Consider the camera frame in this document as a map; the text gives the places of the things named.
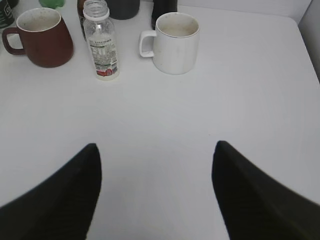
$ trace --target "plastic bottle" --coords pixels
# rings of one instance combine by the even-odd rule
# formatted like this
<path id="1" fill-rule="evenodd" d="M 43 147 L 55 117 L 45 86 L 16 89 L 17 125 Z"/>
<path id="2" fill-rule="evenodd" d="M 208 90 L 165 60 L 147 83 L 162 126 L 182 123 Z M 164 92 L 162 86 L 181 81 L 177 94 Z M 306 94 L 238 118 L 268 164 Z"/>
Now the plastic bottle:
<path id="1" fill-rule="evenodd" d="M 39 0 L 42 7 L 56 9 L 57 7 L 63 7 L 65 0 Z"/>
<path id="2" fill-rule="evenodd" d="M 140 0 L 106 0 L 113 19 L 131 19 L 139 12 Z"/>
<path id="3" fill-rule="evenodd" d="M 157 19 L 166 13 L 178 11 L 178 0 L 153 0 L 153 11 L 151 15 L 151 26 L 156 27 Z"/>
<path id="4" fill-rule="evenodd" d="M 115 26 L 109 18 L 109 8 L 104 0 L 84 2 L 83 27 L 91 53 L 96 78 L 107 81 L 119 75 Z"/>
<path id="5" fill-rule="evenodd" d="M 86 0 L 77 0 L 76 8 L 78 11 L 80 26 L 83 34 L 83 38 L 86 39 L 85 30 L 84 30 L 84 22 L 85 22 L 85 16 L 84 16 L 84 4 Z"/>

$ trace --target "white wall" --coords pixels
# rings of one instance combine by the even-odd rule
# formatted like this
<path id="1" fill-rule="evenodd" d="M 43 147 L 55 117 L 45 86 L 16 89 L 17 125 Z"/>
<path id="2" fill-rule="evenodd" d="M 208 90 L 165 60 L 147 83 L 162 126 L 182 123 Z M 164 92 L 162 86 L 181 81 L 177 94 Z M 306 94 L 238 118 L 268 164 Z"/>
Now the white wall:
<path id="1" fill-rule="evenodd" d="M 310 2 L 311 0 L 178 0 L 180 5 L 186 6 L 285 16 L 297 23 Z"/>
<path id="2" fill-rule="evenodd" d="M 320 78 L 320 0 L 313 0 L 299 28 L 314 69 Z"/>

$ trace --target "black container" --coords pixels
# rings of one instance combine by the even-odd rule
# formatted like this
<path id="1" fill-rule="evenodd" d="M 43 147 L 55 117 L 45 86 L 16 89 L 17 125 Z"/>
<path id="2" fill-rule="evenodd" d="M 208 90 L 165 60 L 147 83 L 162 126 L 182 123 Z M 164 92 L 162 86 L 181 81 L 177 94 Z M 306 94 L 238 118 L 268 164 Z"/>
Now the black container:
<path id="1" fill-rule="evenodd" d="M 7 0 L 11 9 L 18 5 L 19 0 Z"/>
<path id="2" fill-rule="evenodd" d="M 0 1 L 0 29 L 9 27 L 14 22 L 15 18 L 7 0 Z"/>
<path id="3" fill-rule="evenodd" d="M 139 12 L 140 0 L 106 0 L 113 19 L 131 19 Z"/>
<path id="4" fill-rule="evenodd" d="M 178 11 L 178 0 L 153 0 L 153 11 L 151 16 L 151 26 L 156 27 L 157 19 L 166 13 Z"/>

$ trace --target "mug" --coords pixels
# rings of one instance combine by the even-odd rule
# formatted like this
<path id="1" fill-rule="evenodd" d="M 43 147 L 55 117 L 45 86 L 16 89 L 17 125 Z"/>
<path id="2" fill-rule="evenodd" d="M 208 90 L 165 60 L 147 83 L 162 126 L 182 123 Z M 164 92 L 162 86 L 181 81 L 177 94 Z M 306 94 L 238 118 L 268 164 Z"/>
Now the mug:
<path id="1" fill-rule="evenodd" d="M 152 51 L 142 51 L 143 40 L 146 37 L 154 37 Z M 152 57 L 154 65 L 160 71 L 180 75 L 194 67 L 199 39 L 199 23 L 193 16 L 181 12 L 168 12 L 157 19 L 155 30 L 141 33 L 139 51 L 144 58 Z"/>
<path id="2" fill-rule="evenodd" d="M 23 48 L 12 48 L 8 34 L 19 34 Z M 13 55 L 27 55 L 34 64 L 53 68 L 65 64 L 74 53 L 74 44 L 60 13 L 51 8 L 34 8 L 22 13 L 16 27 L 2 33 L 5 49 Z"/>

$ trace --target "dark bottle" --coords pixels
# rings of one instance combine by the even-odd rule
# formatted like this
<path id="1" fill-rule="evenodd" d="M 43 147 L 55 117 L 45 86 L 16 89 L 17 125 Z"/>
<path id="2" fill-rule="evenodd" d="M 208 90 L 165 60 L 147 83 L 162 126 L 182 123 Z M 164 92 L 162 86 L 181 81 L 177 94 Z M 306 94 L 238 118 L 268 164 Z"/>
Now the dark bottle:
<path id="1" fill-rule="evenodd" d="M 85 35 L 85 30 L 84 30 L 84 21 L 85 21 L 85 16 L 84 16 L 84 4 L 86 0 L 77 0 L 77 5 L 76 8 L 78 10 L 78 16 L 79 16 L 79 21 L 80 21 L 80 26 L 82 30 L 82 35 L 84 39 L 86 39 Z"/>
<path id="2" fill-rule="evenodd" d="M 157 19 L 166 13 L 178 11 L 178 0 L 153 0 L 153 11 L 151 16 L 151 26 L 156 27 Z"/>
<path id="3" fill-rule="evenodd" d="M 140 0 L 106 0 L 113 19 L 131 19 L 139 12 Z"/>
<path id="4" fill-rule="evenodd" d="M 0 0 L 0 29 L 9 27 L 15 22 L 14 15 L 7 0 Z"/>
<path id="5" fill-rule="evenodd" d="M 7 0 L 7 1 L 8 1 L 8 4 L 10 5 L 11 9 L 13 9 L 19 3 L 19 0 Z"/>

